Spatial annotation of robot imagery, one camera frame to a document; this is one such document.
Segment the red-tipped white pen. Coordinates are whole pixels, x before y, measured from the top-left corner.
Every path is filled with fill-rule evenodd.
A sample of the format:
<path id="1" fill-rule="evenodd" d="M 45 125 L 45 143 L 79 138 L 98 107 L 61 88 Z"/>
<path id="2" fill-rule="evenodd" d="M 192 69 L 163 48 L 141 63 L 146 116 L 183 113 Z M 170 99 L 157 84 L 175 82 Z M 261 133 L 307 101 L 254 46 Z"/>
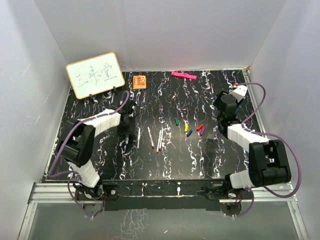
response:
<path id="1" fill-rule="evenodd" d="M 153 141 L 152 134 L 151 134 L 151 129 L 149 126 L 147 126 L 147 131 L 148 131 L 151 147 L 152 147 L 152 149 L 155 149 L 154 141 Z"/>

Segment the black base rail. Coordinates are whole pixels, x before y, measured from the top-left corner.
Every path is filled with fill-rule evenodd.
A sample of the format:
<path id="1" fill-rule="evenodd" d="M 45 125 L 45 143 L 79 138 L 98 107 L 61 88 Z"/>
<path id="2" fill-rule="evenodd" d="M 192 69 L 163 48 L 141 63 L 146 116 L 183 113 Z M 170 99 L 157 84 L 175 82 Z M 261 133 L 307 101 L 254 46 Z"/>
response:
<path id="1" fill-rule="evenodd" d="M 94 188 L 74 183 L 76 199 L 99 202 L 104 211 L 205 209 L 219 211 L 221 203 L 251 200 L 243 189 L 232 190 L 223 180 L 100 180 Z"/>

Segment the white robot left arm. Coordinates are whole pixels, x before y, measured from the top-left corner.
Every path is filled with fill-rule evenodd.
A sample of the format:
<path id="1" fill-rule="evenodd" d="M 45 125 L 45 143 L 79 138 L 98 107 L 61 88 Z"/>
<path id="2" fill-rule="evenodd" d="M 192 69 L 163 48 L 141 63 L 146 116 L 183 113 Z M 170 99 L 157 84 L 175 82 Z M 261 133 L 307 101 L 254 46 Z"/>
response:
<path id="1" fill-rule="evenodd" d="M 118 111 L 106 109 L 92 119 L 82 119 L 62 150 L 62 158 L 79 174 L 80 183 L 86 186 L 85 192 L 93 200 L 99 199 L 104 189 L 98 184 L 100 176 L 91 161 L 95 137 L 111 128 L 116 128 L 119 136 L 134 134 L 136 105 L 133 100 L 128 100 Z"/>

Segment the small wooden-framed whiteboard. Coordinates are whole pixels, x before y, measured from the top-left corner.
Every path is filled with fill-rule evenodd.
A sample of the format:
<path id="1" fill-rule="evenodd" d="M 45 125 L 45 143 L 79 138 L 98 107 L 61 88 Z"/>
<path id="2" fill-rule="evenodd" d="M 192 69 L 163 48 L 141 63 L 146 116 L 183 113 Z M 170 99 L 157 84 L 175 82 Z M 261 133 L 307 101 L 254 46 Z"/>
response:
<path id="1" fill-rule="evenodd" d="M 125 85 L 114 52 L 67 64 L 65 69 L 75 97 L 79 100 Z"/>

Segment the green-tipped white pen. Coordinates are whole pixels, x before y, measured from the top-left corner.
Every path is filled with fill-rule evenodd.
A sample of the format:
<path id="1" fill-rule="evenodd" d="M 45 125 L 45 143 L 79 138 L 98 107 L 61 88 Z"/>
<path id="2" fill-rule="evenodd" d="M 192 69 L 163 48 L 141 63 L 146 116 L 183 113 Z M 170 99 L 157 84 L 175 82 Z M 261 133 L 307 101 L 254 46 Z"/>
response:
<path id="1" fill-rule="evenodd" d="M 138 136 L 137 136 L 137 144 L 136 144 L 136 148 L 137 150 L 140 149 L 140 139 L 141 139 L 141 128 L 138 128 Z"/>

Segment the aluminium frame rail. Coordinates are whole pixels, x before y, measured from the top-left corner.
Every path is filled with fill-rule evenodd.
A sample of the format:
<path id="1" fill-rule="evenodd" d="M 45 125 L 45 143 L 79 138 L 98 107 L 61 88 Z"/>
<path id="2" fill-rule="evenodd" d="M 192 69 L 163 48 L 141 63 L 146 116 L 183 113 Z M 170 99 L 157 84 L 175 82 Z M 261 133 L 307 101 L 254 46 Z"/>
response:
<path id="1" fill-rule="evenodd" d="M 262 103 L 264 102 L 264 99 L 266 97 L 266 90 L 263 86 L 261 86 L 262 91 L 263 91 L 263 96 L 262 99 L 260 101 L 260 103 L 257 103 L 256 97 L 254 95 L 254 91 L 253 88 L 251 86 L 248 87 L 248 91 L 249 91 L 249 95 L 252 101 L 252 105 L 254 107 L 255 110 L 255 115 L 256 115 L 256 119 L 258 121 L 260 130 L 262 131 L 262 135 L 263 136 L 270 136 L 270 137 L 275 137 L 277 139 L 282 139 L 281 137 L 276 136 L 275 134 L 270 134 L 270 133 L 266 133 L 265 130 L 265 126 L 261 117 L 261 113 L 260 113 L 260 107 L 262 106 Z M 295 163 L 296 163 L 296 167 L 297 167 L 297 183 L 295 185 L 295 187 L 293 187 L 292 183 L 289 182 L 289 186 L 291 187 L 290 192 L 286 193 L 285 195 L 281 195 L 281 193 L 285 192 L 285 189 L 282 187 L 285 187 L 286 184 L 284 183 L 280 183 L 280 184 L 276 184 L 276 185 L 271 185 L 269 188 L 264 187 L 264 192 L 266 196 L 271 196 L 273 195 L 274 197 L 277 197 L 278 200 L 283 199 L 287 201 L 288 207 L 289 207 L 289 211 L 291 214 L 291 218 L 292 221 L 294 223 L 295 226 L 295 230 L 298 236 L 299 240 L 308 240 L 308 234 L 307 234 L 307 230 L 305 228 L 305 225 L 303 223 L 303 219 L 301 217 L 301 213 L 298 207 L 298 200 L 296 197 L 296 193 L 298 191 L 298 189 L 301 186 L 301 180 L 302 180 L 302 169 L 301 169 L 301 165 L 300 165 L 300 160 L 299 158 L 296 156 L 295 151 L 293 150 L 293 148 L 288 144 L 288 143 L 284 143 L 286 145 L 286 147 L 289 149 L 289 151 L 291 152 Z"/>

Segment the purple-tipped white pen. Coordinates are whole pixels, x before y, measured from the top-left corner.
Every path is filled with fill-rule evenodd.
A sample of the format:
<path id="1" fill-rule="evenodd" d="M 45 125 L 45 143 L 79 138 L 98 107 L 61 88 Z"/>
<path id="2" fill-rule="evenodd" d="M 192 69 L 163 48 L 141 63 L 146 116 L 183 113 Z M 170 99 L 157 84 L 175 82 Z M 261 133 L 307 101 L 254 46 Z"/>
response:
<path id="1" fill-rule="evenodd" d="M 160 133 L 159 133 L 159 143 L 158 143 L 158 151 L 162 150 L 162 141 L 163 141 L 163 128 L 161 128 Z"/>

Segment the purple pen cap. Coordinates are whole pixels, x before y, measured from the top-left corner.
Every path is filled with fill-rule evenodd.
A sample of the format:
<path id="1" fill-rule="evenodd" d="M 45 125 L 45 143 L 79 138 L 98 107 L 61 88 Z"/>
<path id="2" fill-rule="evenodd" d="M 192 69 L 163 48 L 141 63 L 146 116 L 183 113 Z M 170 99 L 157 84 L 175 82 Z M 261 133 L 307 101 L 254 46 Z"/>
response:
<path id="1" fill-rule="evenodd" d="M 205 132 L 205 128 L 203 127 L 203 128 L 200 130 L 199 135 L 202 136 L 202 135 L 204 134 L 204 132 Z"/>

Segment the red pen cap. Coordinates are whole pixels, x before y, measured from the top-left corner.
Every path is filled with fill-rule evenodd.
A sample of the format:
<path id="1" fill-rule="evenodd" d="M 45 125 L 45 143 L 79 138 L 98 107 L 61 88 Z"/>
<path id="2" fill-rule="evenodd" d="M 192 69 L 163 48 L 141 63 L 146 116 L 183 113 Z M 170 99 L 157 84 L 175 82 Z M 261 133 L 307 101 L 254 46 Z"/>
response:
<path id="1" fill-rule="evenodd" d="M 203 124 L 199 125 L 198 128 L 196 129 L 197 131 L 200 131 L 203 128 Z"/>

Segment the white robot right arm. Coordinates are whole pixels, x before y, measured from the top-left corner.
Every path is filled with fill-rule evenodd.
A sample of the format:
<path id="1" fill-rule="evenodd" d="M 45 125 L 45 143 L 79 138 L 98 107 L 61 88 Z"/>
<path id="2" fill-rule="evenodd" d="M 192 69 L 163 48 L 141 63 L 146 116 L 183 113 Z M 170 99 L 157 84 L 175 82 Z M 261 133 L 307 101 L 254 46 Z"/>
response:
<path id="1" fill-rule="evenodd" d="M 241 189 L 288 183 L 292 177 L 284 143 L 244 129 L 237 119 L 236 110 L 243 98 L 238 93 L 221 91 L 214 101 L 219 132 L 248 153 L 248 169 L 224 177 L 223 194 L 230 199 Z"/>

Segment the pink plastic clip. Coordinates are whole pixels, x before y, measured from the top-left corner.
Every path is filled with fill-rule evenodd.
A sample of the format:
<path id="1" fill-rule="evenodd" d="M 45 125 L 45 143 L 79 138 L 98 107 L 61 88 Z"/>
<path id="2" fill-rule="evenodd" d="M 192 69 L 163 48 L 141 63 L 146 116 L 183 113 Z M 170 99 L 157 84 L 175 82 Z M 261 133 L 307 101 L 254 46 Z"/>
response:
<path id="1" fill-rule="evenodd" d="M 196 80 L 197 76 L 196 75 L 192 75 L 192 74 L 188 74 L 188 73 L 183 73 L 183 72 L 176 72 L 176 71 L 172 71 L 171 75 L 173 77 L 178 77 L 178 78 L 185 78 L 185 79 L 190 79 L 190 80 Z"/>

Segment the green pen cap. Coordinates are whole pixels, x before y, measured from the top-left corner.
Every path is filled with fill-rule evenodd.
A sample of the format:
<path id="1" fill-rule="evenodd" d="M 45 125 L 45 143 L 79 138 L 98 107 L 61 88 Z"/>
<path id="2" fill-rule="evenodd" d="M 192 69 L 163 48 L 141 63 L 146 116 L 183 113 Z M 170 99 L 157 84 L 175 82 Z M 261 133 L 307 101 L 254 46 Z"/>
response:
<path id="1" fill-rule="evenodd" d="M 179 120 L 178 120 L 178 118 L 175 118 L 174 120 L 175 120 L 175 124 L 178 126 L 178 125 L 179 125 Z"/>

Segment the yellow pen cap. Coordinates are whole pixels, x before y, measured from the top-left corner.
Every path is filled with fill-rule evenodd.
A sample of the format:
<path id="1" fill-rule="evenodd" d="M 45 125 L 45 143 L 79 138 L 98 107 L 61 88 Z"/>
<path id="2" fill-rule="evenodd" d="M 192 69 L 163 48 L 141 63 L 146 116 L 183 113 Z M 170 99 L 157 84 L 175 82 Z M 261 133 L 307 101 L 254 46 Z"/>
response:
<path id="1" fill-rule="evenodd" d="M 186 124 L 186 125 L 185 125 L 185 128 L 184 128 L 184 132 L 185 132 L 185 133 L 187 133 L 187 132 L 188 132 L 188 130 L 189 130 L 189 125 L 188 125 L 188 124 Z"/>

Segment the blue-tipped white pen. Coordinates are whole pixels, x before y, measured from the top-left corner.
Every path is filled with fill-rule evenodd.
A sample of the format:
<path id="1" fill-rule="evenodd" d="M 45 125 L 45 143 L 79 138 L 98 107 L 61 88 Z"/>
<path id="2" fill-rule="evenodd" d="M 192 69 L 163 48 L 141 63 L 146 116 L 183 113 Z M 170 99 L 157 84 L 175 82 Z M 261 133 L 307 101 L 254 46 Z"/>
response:
<path id="1" fill-rule="evenodd" d="M 129 143 L 129 135 L 126 135 L 126 138 L 125 138 L 125 145 L 127 146 L 128 145 L 128 143 Z"/>

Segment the yellow-tipped white pen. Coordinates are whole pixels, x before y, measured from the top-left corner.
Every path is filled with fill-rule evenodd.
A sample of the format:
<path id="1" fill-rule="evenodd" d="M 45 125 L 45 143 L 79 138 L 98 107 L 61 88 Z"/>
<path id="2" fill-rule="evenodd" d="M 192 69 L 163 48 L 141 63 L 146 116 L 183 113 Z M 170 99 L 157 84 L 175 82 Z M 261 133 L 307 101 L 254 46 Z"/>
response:
<path id="1" fill-rule="evenodd" d="M 157 153 L 159 153 L 159 151 L 160 151 L 161 134 L 162 134 L 162 130 L 160 129 L 159 134 L 158 134 L 157 146 L 156 146 Z"/>

